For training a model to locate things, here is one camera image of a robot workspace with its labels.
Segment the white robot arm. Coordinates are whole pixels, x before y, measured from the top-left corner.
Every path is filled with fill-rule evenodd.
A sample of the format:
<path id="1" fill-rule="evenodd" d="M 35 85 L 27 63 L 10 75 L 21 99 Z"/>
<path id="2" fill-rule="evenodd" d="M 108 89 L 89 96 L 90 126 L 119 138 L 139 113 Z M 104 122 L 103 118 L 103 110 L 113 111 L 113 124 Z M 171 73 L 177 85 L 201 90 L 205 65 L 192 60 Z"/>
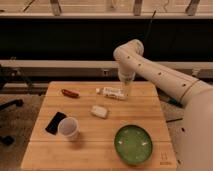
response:
<path id="1" fill-rule="evenodd" d="M 143 57 L 144 46 L 133 39 L 118 46 L 113 56 L 123 83 L 135 74 L 184 107 L 178 171 L 213 171 L 213 86 Z"/>

